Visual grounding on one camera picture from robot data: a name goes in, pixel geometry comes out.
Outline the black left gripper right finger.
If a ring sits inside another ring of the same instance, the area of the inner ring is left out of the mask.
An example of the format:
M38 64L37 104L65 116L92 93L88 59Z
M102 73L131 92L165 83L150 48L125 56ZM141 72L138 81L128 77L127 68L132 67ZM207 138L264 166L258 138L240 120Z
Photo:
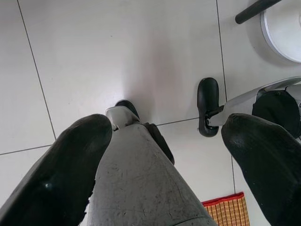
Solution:
M301 145L282 126L233 113L222 139L272 226L301 224Z

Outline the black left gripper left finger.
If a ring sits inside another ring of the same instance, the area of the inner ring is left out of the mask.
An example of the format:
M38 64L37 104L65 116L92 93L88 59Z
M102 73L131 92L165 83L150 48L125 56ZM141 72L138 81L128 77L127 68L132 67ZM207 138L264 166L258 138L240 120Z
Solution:
M79 225L111 137L111 123L102 114L73 123L34 163L1 207L1 225Z

